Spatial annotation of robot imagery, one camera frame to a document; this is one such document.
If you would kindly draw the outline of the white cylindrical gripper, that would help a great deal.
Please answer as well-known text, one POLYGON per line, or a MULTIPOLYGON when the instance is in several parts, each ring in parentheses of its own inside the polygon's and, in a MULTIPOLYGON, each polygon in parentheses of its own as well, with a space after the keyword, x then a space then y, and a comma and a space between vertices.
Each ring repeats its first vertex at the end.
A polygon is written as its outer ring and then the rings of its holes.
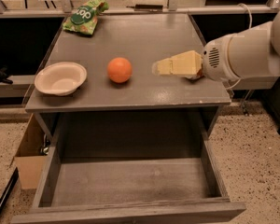
POLYGON ((157 76, 189 77, 202 69, 203 74, 214 81, 239 80, 229 60, 231 39, 232 35, 224 35, 208 42, 203 48, 202 56, 195 50, 190 50, 157 61, 152 65, 152 73, 157 76))

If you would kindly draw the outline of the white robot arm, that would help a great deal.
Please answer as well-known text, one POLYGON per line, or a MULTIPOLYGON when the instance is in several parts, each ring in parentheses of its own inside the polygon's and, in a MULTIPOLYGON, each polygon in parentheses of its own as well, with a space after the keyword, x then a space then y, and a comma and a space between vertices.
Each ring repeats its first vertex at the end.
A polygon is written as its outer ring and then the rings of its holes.
POLYGON ((208 42, 202 53, 190 50, 157 61, 152 73, 214 81, 280 77, 280 10, 272 21, 208 42))

